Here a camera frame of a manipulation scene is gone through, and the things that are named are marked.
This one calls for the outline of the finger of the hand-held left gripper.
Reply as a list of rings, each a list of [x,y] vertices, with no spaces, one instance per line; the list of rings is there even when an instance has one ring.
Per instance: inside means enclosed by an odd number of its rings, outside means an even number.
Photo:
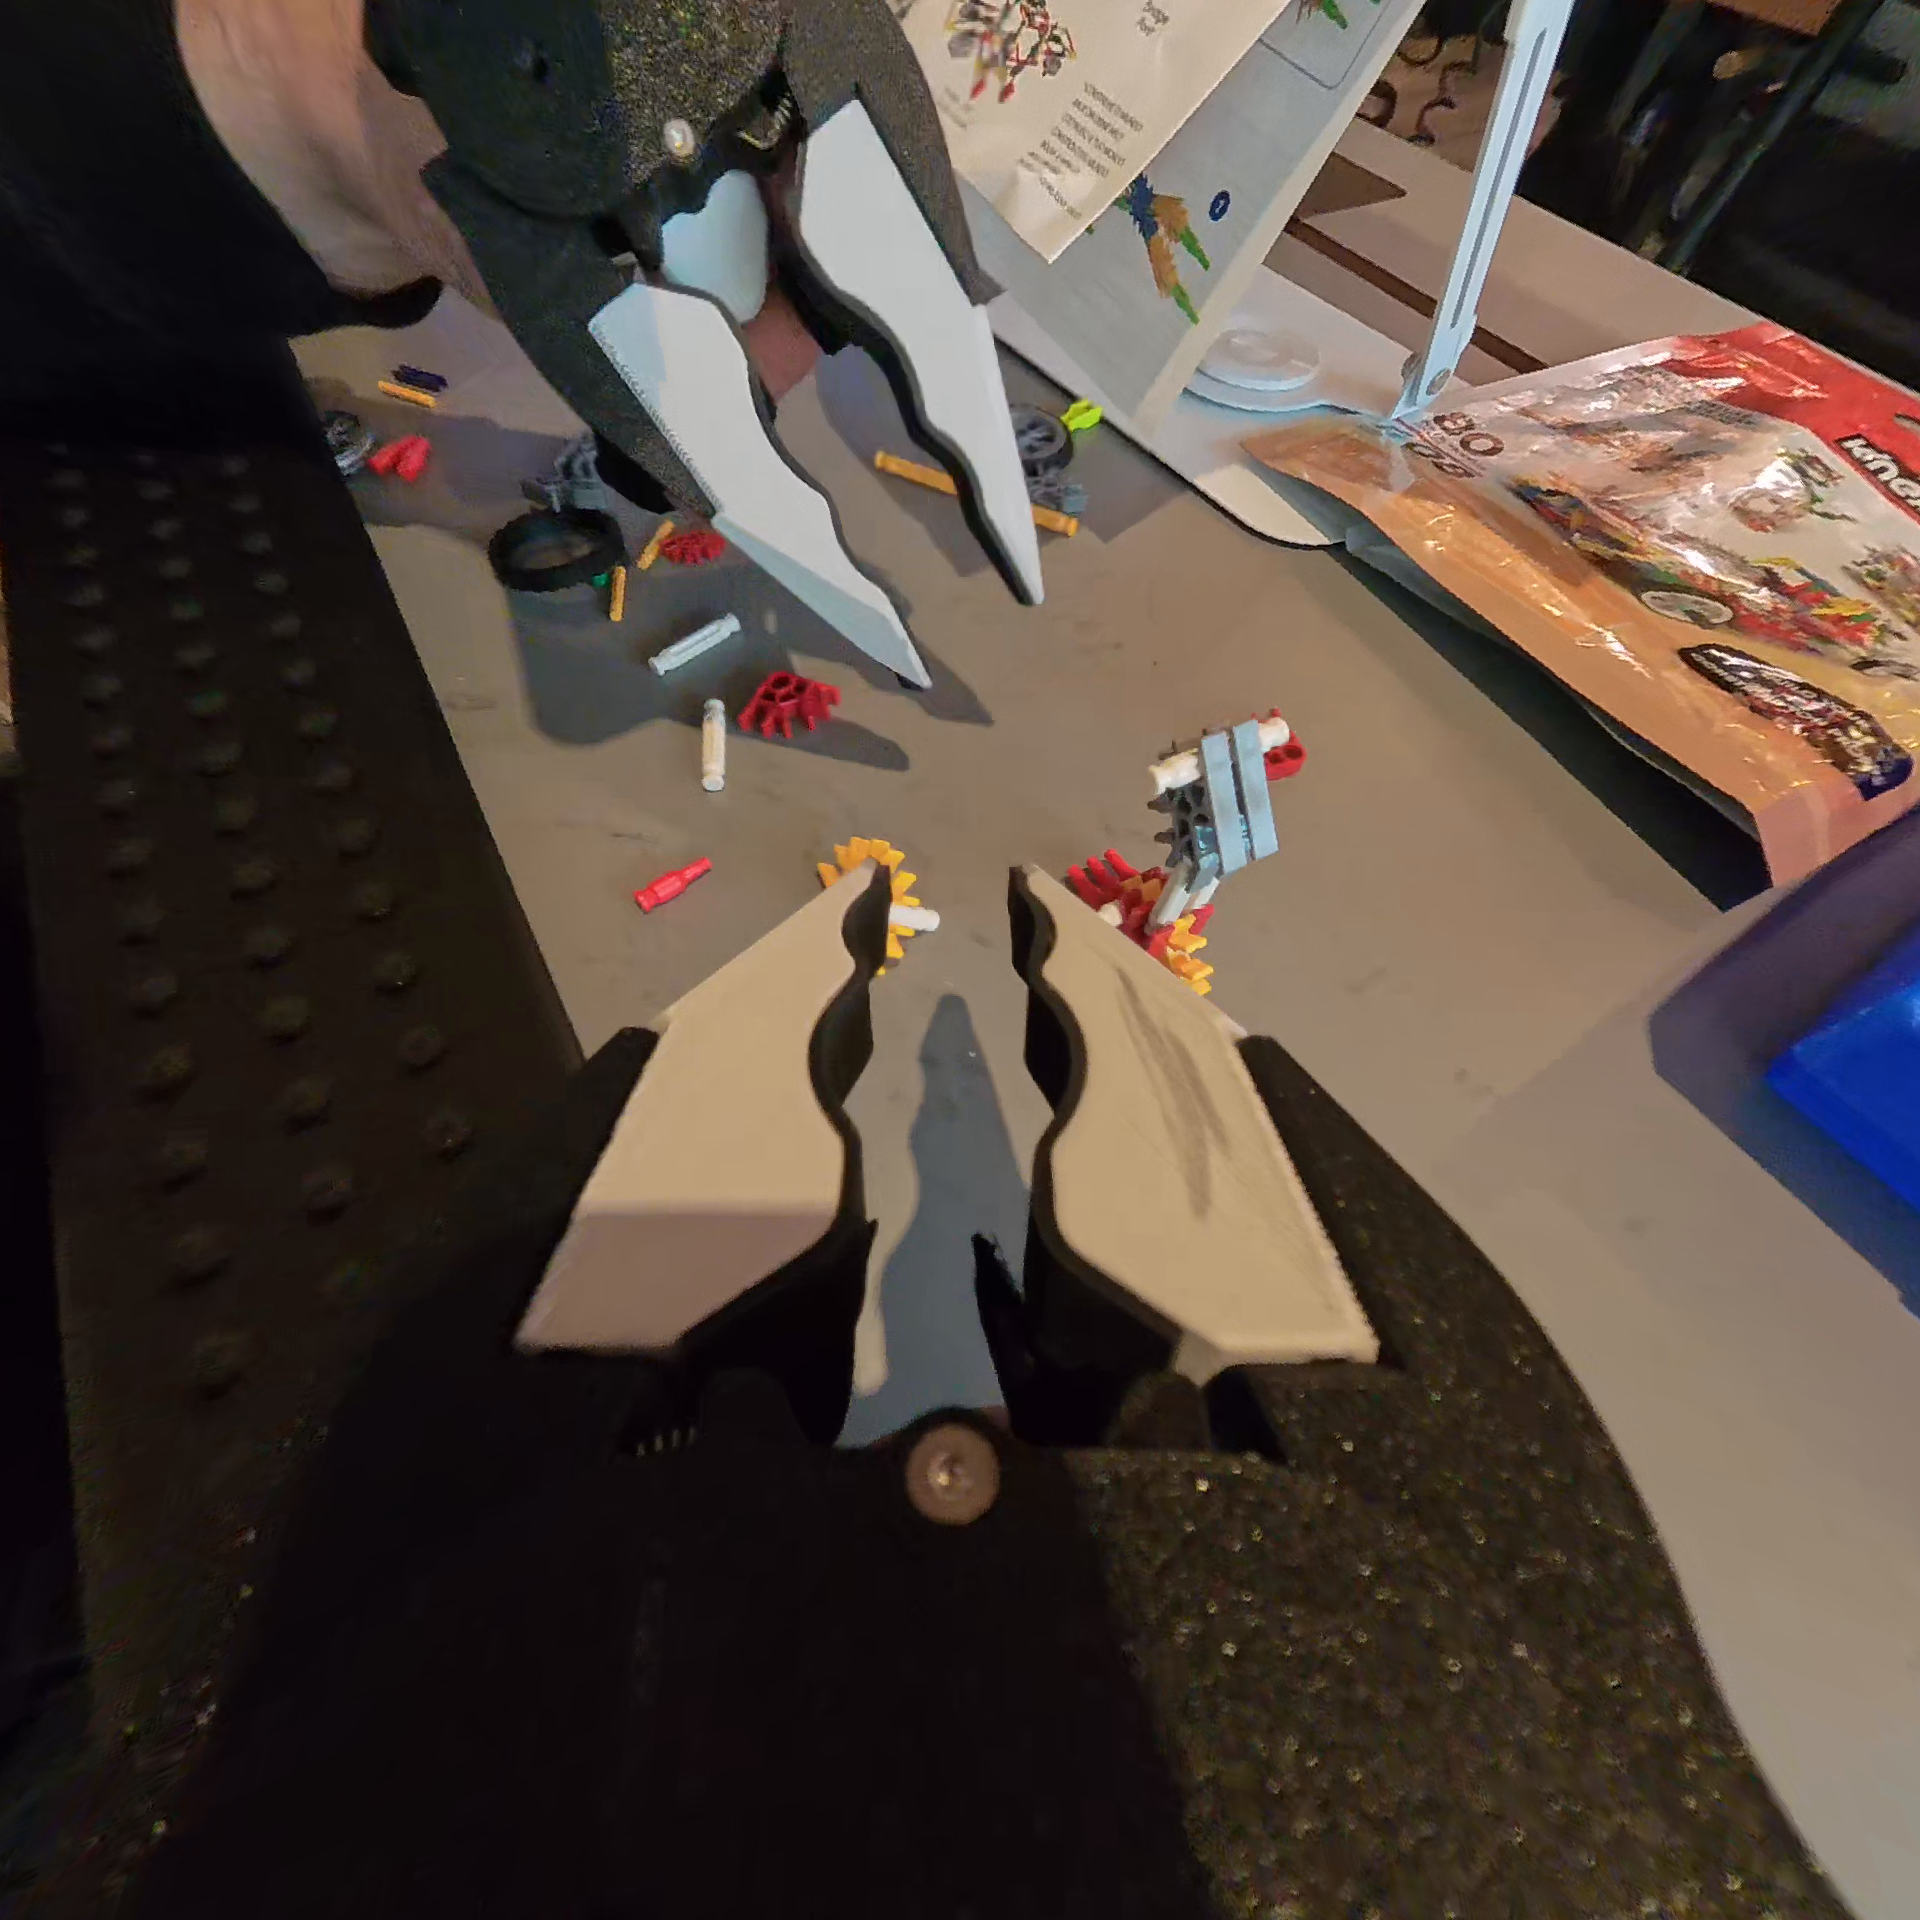
[[[826,494],[787,460],[729,311],[632,284],[589,330],[687,467],[708,521],[862,655],[926,688],[897,605],[852,560]]]
[[[810,125],[787,195],[793,288],[896,384],[1007,587],[1042,605],[1042,549],[987,308],[862,98]]]

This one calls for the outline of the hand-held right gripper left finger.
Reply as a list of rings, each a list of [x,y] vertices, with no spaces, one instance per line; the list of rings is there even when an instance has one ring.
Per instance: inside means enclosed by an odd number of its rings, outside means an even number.
[[[888,877],[862,865],[661,1011],[521,1351],[662,1355],[858,1219],[847,1100],[884,932]]]

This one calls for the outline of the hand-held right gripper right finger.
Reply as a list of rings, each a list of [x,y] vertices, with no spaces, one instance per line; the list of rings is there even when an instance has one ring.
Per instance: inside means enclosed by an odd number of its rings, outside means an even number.
[[[1042,1351],[1114,1379],[1379,1360],[1247,1035],[1042,869],[1009,872],[1009,942],[1051,1110],[1022,1255]]]

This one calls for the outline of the small red toy assembly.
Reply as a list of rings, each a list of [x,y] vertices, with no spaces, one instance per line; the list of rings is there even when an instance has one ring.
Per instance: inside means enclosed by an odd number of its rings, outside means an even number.
[[[1168,918],[1158,914],[1167,869],[1133,869],[1114,850],[1079,863],[1064,885],[1196,996],[1210,996],[1210,962],[1203,961],[1214,914],[1210,883],[1196,898],[1173,901]]]

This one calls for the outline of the yellow fan connector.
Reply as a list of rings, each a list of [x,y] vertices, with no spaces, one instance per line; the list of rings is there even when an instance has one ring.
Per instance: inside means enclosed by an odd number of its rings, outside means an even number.
[[[816,863],[816,876],[821,876],[821,885],[830,889],[830,885],[843,883],[847,876],[858,872],[862,865],[884,872],[888,901],[924,905],[916,893],[916,876],[905,865],[905,851],[896,842],[884,842],[876,837],[852,837],[852,839],[831,844],[830,859]],[[888,941],[888,934],[884,934],[884,961],[882,961],[878,972],[896,969],[900,962],[907,942],[912,941]]]

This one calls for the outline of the person's left forearm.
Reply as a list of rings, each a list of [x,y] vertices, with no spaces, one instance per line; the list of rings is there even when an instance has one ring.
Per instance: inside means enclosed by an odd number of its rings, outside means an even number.
[[[2,3],[2,409],[187,355],[408,325],[433,277],[350,294],[207,122],[172,3]]]

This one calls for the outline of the person's left hand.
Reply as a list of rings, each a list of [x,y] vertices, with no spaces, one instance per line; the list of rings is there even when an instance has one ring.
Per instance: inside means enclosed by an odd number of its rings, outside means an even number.
[[[207,122],[332,289],[478,288],[420,181],[445,135],[377,69],[366,3],[176,3],[176,41]]]

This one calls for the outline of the long yellow toy rod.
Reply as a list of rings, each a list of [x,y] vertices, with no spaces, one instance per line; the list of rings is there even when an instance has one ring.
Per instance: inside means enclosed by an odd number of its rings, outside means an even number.
[[[888,473],[888,477],[897,477],[897,481],[905,481],[912,487],[922,487],[924,494],[958,497],[958,481],[944,467],[926,467],[926,465],[916,465],[916,460],[905,460],[905,456],[888,453],[888,452],[876,452],[871,467],[878,473]],[[1030,498],[1030,511],[1031,511],[1031,521],[1042,531],[1051,531],[1051,536],[1060,536],[1060,539],[1074,539],[1081,531],[1081,518],[1079,517],[1060,511],[1060,510],[1056,510],[1056,505],[1048,505],[1042,498]]]

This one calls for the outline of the black toy tyre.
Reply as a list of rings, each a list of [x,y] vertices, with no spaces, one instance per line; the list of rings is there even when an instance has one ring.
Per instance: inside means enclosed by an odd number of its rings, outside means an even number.
[[[623,565],[627,539],[611,511],[528,510],[485,544],[493,577],[520,595],[592,587],[600,567]]]

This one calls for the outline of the white round disc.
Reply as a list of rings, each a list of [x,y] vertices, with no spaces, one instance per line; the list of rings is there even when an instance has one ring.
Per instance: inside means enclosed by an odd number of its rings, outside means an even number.
[[[1233,412],[1281,413],[1308,406],[1318,349],[1291,330],[1229,325],[1187,374],[1187,396]]]

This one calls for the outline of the white sheet with green drawings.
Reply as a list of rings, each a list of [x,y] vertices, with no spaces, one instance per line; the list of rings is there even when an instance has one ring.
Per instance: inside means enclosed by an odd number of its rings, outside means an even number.
[[[1283,3],[1229,79],[1158,157],[1057,261],[1031,256],[972,195],[978,256],[1000,284],[1095,373],[1117,374],[1121,406],[1155,412],[1191,374],[1203,311],[1229,273],[1283,227],[1307,181],[1415,25],[1416,3]]]

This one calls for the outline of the white document stand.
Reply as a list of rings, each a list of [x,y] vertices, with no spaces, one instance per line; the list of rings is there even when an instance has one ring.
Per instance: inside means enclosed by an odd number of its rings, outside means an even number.
[[[1407,213],[1407,188],[1458,184],[1389,130],[1352,122],[1300,201],[1260,252],[1236,264],[1229,288],[1203,311],[1203,349],[1231,324],[1293,337],[1308,349],[1307,384],[1277,396],[1277,409],[1233,409],[1182,374],[1153,413],[1121,406],[1117,374],[1095,373],[1091,349],[1068,346],[1057,324],[1042,324],[1007,294],[990,308],[997,339],[1079,399],[1104,409],[1109,431],[1207,498],[1247,531],[1283,549],[1326,549],[1338,511],[1304,483],[1265,467],[1247,442],[1300,419],[1357,412],[1384,419],[1404,393],[1407,370],[1433,337],[1433,299],[1333,233],[1348,213]]]

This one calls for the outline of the small blue plastic bin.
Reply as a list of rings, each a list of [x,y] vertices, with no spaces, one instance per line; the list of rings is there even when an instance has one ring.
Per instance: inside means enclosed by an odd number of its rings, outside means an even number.
[[[1916,941],[1840,989],[1764,1076],[1916,1209]]]

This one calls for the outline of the shiny plastic bag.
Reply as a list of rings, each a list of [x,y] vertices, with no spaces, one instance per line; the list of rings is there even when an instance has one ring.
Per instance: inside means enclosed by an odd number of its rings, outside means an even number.
[[[1916,812],[1916,393],[1674,334],[1247,453],[1372,526],[1798,883]]]

